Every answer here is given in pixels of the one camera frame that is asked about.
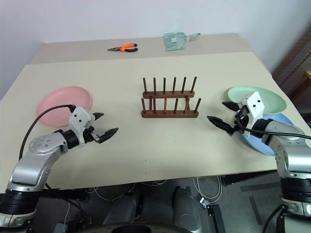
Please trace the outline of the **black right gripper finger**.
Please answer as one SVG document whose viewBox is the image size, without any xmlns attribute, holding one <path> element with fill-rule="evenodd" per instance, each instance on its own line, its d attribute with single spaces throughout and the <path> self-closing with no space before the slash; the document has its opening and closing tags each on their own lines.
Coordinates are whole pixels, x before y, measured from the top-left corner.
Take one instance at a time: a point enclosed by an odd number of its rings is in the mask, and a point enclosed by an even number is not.
<svg viewBox="0 0 311 233">
<path fill-rule="evenodd" d="M 228 109 L 234 111 L 234 112 L 239 112 L 240 111 L 240 107 L 237 103 L 232 102 L 232 101 L 223 101 L 222 105 L 224 105 L 225 107 L 227 107 Z"/>
<path fill-rule="evenodd" d="M 207 116 L 208 120 L 217 128 L 228 132 L 231 129 L 231 126 L 225 122 L 223 122 L 222 119 L 215 117 L 215 116 Z"/>
</svg>

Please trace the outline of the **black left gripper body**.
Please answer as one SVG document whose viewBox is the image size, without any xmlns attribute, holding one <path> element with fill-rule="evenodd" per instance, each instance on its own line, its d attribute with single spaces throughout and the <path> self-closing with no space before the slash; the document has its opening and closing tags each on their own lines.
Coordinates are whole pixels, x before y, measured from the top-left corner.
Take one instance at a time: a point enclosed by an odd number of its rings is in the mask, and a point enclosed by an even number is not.
<svg viewBox="0 0 311 233">
<path fill-rule="evenodd" d="M 100 137 L 95 134 L 94 130 L 95 128 L 93 126 L 90 126 L 89 128 L 83 131 L 83 139 L 85 144 L 92 141 L 95 141 L 96 143 L 99 144 L 101 143 Z"/>
</svg>

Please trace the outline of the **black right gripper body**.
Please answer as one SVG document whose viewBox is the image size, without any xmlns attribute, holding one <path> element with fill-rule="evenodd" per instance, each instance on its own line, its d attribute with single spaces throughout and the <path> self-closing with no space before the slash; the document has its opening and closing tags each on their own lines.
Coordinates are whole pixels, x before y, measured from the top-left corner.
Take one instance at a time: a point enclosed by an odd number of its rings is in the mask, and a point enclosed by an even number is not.
<svg viewBox="0 0 311 233">
<path fill-rule="evenodd" d="M 234 127 L 230 127 L 227 130 L 227 133 L 232 136 L 234 132 L 239 132 L 241 134 L 244 134 L 245 128 L 247 128 L 247 124 L 249 122 L 249 117 L 248 117 L 249 110 L 246 105 L 244 105 L 239 112 L 236 113 L 235 115 L 235 120 L 234 120 Z"/>
</svg>

